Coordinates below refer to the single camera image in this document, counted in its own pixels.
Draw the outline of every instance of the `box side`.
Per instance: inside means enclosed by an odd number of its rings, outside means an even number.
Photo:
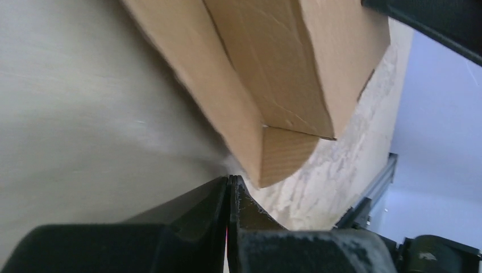
[[[291,0],[205,0],[268,126],[333,137],[313,49]]]
[[[232,68],[204,3],[123,1],[252,181],[258,181],[263,145],[261,115]]]
[[[319,140],[315,135],[273,127],[265,128],[263,165],[257,186],[265,188],[294,174],[310,158]]]
[[[388,18],[359,0],[299,0],[335,136],[390,45]]]

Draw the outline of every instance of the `light blue wall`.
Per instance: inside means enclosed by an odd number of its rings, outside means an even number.
[[[482,68],[416,33],[392,143],[380,234],[482,248]]]

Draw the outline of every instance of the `brown cardboard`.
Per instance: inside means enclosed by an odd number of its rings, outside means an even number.
[[[205,0],[266,125],[336,138],[390,43],[359,0]]]

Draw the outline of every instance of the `white wall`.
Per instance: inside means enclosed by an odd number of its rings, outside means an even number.
[[[226,155],[118,0],[0,1],[0,266],[37,225],[123,220]]]
[[[433,234],[482,249],[482,68],[416,33],[380,233]]]

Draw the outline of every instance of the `gray surface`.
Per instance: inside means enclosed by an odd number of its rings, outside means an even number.
[[[115,0],[0,1],[0,264],[48,222],[113,222],[228,152]]]
[[[482,248],[481,85],[482,68],[415,34],[382,235],[433,234]]]

